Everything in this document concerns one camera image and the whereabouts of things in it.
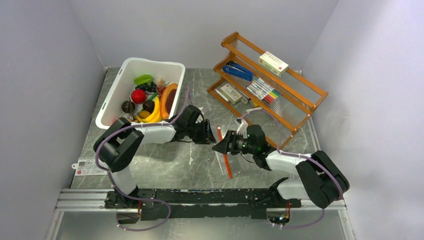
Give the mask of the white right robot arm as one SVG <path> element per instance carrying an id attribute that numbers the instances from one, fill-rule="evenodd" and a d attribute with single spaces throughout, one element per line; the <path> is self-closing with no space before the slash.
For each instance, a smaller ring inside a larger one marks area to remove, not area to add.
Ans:
<path id="1" fill-rule="evenodd" d="M 281 179 L 271 187 L 270 202 L 282 207 L 290 199 L 310 200 L 321 209 L 342 199 L 350 183 L 331 158 L 322 150 L 312 154 L 278 151 L 266 139 L 257 125 L 246 127 L 244 134 L 229 130 L 223 139 L 212 147 L 221 154 L 251 155 L 254 163 L 267 171 L 282 171 L 297 179 Z"/>

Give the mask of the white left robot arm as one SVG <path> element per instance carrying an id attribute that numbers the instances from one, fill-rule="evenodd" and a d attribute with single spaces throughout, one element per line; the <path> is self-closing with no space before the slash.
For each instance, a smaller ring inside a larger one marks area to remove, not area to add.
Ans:
<path id="1" fill-rule="evenodd" d="M 123 117 L 116 120 L 93 146 L 95 164 L 106 171 L 113 188 L 105 207 L 128 209 L 153 201 L 152 197 L 139 196 L 130 163 L 141 145 L 181 142 L 186 137 L 196 145 L 217 142 L 210 121 L 194 105 L 186 106 L 170 119 L 154 123 L 131 124 Z"/>

